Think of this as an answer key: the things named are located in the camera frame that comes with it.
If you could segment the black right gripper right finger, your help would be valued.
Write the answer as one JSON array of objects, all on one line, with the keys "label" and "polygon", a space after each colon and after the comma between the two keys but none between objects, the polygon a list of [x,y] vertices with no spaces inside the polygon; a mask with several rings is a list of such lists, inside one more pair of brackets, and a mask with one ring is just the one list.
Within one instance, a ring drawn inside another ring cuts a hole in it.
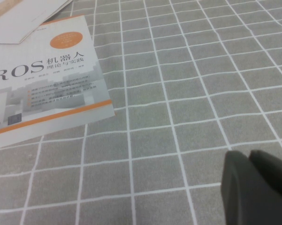
[{"label": "black right gripper right finger", "polygon": [[282,160],[262,150],[252,150],[249,160],[266,183],[282,196]]}]

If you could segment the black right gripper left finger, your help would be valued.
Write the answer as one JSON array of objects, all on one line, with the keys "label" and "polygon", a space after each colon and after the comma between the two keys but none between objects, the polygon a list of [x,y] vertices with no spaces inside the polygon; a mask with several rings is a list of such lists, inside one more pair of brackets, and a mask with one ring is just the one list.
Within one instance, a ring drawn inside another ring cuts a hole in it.
[{"label": "black right gripper left finger", "polygon": [[237,150],[225,155],[221,196],[228,225],[282,225],[282,196]]}]

